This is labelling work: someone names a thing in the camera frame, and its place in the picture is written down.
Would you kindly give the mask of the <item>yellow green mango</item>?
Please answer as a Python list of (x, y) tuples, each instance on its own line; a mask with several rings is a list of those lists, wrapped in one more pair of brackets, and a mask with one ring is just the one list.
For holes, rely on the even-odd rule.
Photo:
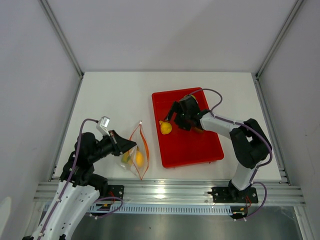
[(138, 150), (133, 150), (133, 151), (126, 152), (122, 156), (121, 162), (126, 164), (126, 165), (129, 165), (129, 166), (132, 166), (133, 164), (136, 165), (136, 161), (135, 161), (136, 151), (138, 151)]

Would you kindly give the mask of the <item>clear zip top bag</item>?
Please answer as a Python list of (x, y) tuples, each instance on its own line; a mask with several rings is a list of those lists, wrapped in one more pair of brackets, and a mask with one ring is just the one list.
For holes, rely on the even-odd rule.
[(150, 150), (144, 134), (143, 122), (141, 120), (131, 133), (129, 140), (135, 142), (136, 145), (121, 155), (117, 164), (123, 170), (131, 172), (140, 180), (143, 180), (149, 169)]

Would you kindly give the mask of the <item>orange fruit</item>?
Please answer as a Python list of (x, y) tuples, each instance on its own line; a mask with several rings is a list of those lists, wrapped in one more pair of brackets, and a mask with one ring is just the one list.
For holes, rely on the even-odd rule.
[(145, 164), (144, 155), (138, 150), (135, 153), (135, 163), (138, 168), (142, 168)]

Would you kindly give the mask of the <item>yellow bumpy gourd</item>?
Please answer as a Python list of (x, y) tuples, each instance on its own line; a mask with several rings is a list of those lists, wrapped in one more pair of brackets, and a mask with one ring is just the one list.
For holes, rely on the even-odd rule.
[(170, 122), (167, 121), (159, 121), (159, 126), (160, 126), (160, 132), (162, 135), (168, 135), (172, 131), (172, 125)]

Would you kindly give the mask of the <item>brown kiwi fruit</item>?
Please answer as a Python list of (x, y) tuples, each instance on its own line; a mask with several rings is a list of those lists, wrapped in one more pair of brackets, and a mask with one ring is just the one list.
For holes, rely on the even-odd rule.
[(199, 129), (197, 127), (194, 128), (194, 131), (199, 133), (199, 134), (202, 134), (204, 132), (202, 129)]

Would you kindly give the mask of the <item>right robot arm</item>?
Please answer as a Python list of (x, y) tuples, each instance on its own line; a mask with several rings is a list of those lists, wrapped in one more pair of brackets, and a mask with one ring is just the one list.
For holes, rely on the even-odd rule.
[(253, 118), (236, 121), (219, 116), (212, 109), (201, 110), (191, 94), (174, 101), (164, 120), (169, 122), (173, 115), (174, 123), (183, 130), (198, 128), (231, 141), (238, 165), (228, 183), (228, 196), (234, 202), (245, 198), (258, 169), (273, 159), (272, 146), (259, 123)]

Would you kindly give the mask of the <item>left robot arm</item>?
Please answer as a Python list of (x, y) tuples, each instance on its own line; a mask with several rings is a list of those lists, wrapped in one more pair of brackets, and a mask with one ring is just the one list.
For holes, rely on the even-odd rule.
[(109, 131), (101, 140), (91, 132), (80, 133), (63, 167), (54, 198), (36, 230), (26, 240), (70, 240), (90, 206), (97, 200), (122, 201), (110, 196), (107, 178), (95, 174), (94, 163), (116, 157), (136, 147), (136, 142)]

